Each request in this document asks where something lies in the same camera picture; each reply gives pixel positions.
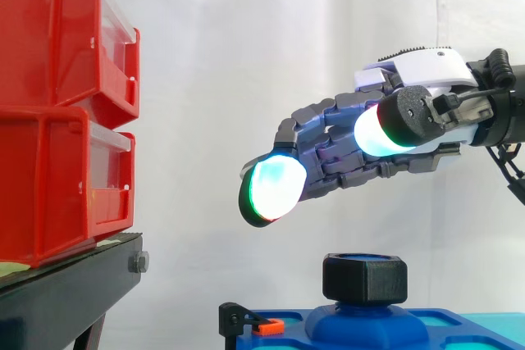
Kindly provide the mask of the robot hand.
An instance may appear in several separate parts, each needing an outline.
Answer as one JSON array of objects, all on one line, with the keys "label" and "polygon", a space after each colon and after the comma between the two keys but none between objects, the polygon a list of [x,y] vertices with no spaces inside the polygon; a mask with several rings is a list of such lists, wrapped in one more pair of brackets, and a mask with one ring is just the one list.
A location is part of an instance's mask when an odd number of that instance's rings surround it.
[{"label": "robot hand", "polygon": [[366,66],[353,92],[294,111],[279,124],[272,150],[244,165],[242,217],[263,228],[337,189],[433,172],[492,118],[480,88],[451,48],[416,48]]}]

